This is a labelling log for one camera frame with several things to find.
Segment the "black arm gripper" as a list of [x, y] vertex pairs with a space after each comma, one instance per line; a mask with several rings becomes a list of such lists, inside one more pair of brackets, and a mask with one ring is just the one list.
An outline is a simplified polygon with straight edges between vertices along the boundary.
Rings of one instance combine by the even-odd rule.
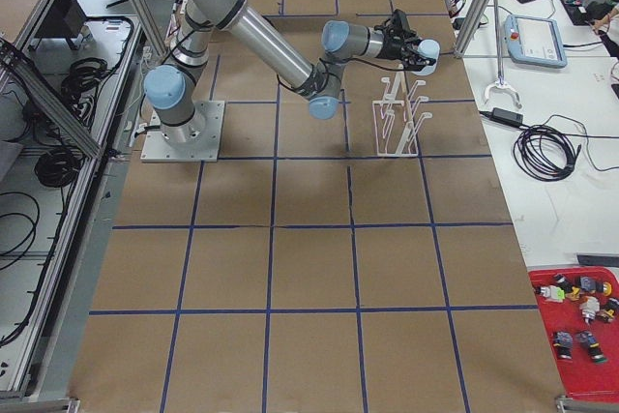
[[436, 59], [418, 56], [415, 47], [419, 37], [410, 29], [407, 15], [395, 9], [391, 16], [374, 26], [374, 32], [382, 35], [382, 45], [376, 55], [378, 59], [399, 60], [409, 70], [434, 70]]

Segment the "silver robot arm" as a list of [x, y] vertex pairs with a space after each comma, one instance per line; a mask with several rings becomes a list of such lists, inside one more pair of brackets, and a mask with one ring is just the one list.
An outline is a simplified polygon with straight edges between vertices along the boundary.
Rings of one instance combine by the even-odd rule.
[[251, 7], [249, 0], [192, 1], [209, 25], [231, 33], [285, 80], [291, 92], [308, 100], [309, 113], [316, 119], [330, 119], [337, 112], [348, 62], [363, 56], [398, 60], [406, 71], [428, 75], [434, 72], [440, 54], [438, 42], [421, 39], [409, 28], [406, 13], [394, 10], [373, 28], [328, 21], [321, 37], [323, 56], [312, 64]]

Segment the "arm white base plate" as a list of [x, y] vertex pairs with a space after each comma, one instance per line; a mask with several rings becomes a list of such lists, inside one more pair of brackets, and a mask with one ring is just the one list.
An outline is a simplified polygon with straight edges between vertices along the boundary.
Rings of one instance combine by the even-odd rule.
[[216, 162], [221, 147], [225, 101], [198, 101], [192, 119], [185, 125], [161, 123], [156, 110], [150, 123], [159, 126], [145, 135], [143, 162]]

